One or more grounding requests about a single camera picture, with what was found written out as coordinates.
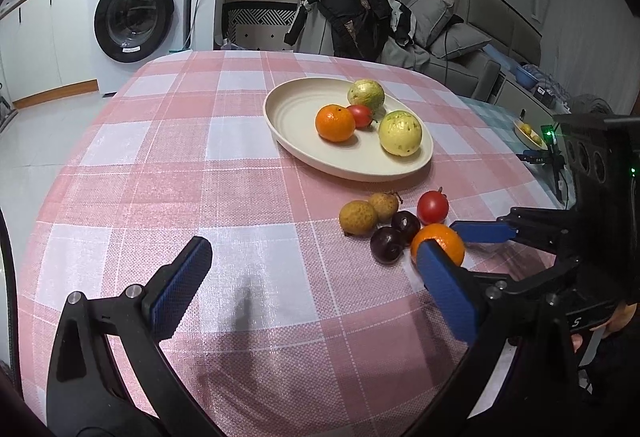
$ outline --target beige plate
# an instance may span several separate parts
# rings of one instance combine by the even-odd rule
[[[390,155],[380,146],[375,122],[365,130],[356,130],[345,142],[322,140],[315,127],[318,110],[326,104],[349,106],[347,90],[350,86],[350,81],[330,78],[303,78],[276,86],[262,107],[274,138],[309,166],[354,181],[393,181],[423,168],[433,154],[433,139],[420,119],[422,143],[409,157]],[[406,110],[416,115],[389,95],[385,97],[384,109],[386,112]],[[380,111],[376,117],[383,115]]]
[[[533,142],[533,139],[530,138],[528,135],[526,135],[520,128],[522,127],[524,123],[519,120],[516,119],[515,121],[513,121],[513,131],[516,134],[516,137],[518,139],[520,139],[527,148],[530,148],[532,150],[546,150],[546,144],[545,142],[542,140],[542,137],[540,138],[540,144],[536,144]]]

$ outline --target tiled floor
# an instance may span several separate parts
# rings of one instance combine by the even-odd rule
[[[18,273],[31,229],[50,186],[74,144],[108,102],[108,97],[96,93],[30,106],[20,110],[0,133],[0,208]],[[4,302],[2,274],[0,359],[4,357],[6,344]]]

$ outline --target orange on plate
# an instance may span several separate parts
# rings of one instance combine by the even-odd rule
[[[356,121],[346,106],[328,104],[316,114],[316,130],[327,141],[346,141],[356,130]]]
[[[424,240],[435,240],[454,264],[462,265],[465,259],[465,243],[462,242],[458,233],[444,224],[429,224],[418,231],[411,242],[411,260],[414,264],[418,246]]]

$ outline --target washing machine door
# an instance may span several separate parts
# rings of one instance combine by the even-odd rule
[[[139,62],[162,45],[173,14],[174,0],[100,0],[95,38],[113,60]]]

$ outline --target dark purple grape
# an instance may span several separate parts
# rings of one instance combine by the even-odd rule
[[[405,245],[410,245],[422,225],[411,211],[396,211],[391,217],[391,227],[400,231]]]
[[[394,263],[404,249],[402,234],[393,227],[380,227],[371,235],[371,254],[384,265]]]

